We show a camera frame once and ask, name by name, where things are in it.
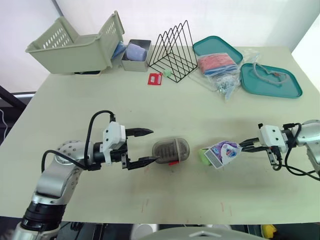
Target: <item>red package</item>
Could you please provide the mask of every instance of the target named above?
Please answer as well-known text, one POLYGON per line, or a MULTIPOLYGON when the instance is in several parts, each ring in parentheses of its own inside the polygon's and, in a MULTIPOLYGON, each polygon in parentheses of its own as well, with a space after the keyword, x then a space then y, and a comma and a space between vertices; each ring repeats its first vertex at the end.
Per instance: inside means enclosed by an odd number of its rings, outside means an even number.
POLYGON ((161 85, 162 73, 150 73, 148 85, 161 85))
POLYGON ((198 59, 198 65, 204 74, 207 70, 220 68, 227 65, 235 65, 236 63, 227 53, 215 53, 203 56, 198 59))

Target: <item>red card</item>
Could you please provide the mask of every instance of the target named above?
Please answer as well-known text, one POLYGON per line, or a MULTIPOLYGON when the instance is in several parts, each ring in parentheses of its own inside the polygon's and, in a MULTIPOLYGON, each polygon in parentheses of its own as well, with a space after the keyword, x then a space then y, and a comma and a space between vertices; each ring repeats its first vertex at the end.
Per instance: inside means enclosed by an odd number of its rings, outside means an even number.
POLYGON ((162 73, 150 73, 148 85, 161 85, 162 73))

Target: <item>white wall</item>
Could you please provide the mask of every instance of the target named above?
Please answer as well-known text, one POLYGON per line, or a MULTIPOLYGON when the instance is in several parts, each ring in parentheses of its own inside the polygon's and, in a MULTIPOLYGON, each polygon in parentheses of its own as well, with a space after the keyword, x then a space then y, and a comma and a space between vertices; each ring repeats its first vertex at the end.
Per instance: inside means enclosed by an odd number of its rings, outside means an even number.
POLYGON ((124 41, 149 39, 188 20, 193 42, 217 35, 234 46, 292 51, 320 12, 319 0, 57 0, 80 34, 97 33, 117 10, 124 41))
POLYGON ((320 15, 304 35, 292 55, 311 82, 320 91, 320 15))
POLYGON ((3 0, 0 7, 0 85, 9 92, 38 90, 49 72, 27 46, 59 15, 50 0, 3 0))

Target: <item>yellow object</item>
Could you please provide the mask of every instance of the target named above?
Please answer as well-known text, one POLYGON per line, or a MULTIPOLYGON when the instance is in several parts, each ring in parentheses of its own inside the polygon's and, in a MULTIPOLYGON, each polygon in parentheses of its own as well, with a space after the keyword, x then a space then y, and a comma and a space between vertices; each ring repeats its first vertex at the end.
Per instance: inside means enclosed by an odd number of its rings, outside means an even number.
POLYGON ((261 226, 262 236, 265 239, 272 239, 274 237, 274 233, 276 231, 277 231, 277 229, 272 224, 262 225, 261 226))

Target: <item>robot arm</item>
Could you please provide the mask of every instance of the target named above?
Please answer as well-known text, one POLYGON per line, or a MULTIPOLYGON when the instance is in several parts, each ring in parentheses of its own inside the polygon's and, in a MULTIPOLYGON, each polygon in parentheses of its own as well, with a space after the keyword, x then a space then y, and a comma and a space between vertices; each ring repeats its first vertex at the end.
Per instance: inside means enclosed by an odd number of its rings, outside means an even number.
POLYGON ((142 157, 131 162, 128 157, 127 136, 144 136, 153 133, 145 128, 125 129, 111 121, 103 131, 103 141, 88 143, 87 167, 84 165, 86 144, 79 140, 62 143, 57 152, 76 161, 75 165, 66 157, 55 155, 52 163, 43 171, 32 195, 22 221, 17 225, 13 240, 55 240, 65 208, 70 201, 83 170, 99 170, 101 163, 108 166, 121 162, 128 170, 144 167, 157 157, 142 157))
POLYGON ((243 152, 266 151, 273 169, 279 170, 282 155, 296 146, 306 146, 308 158, 314 171, 320 176, 320 121, 310 120, 303 124, 289 123, 283 130, 277 126, 259 124, 258 137, 240 143, 243 152))

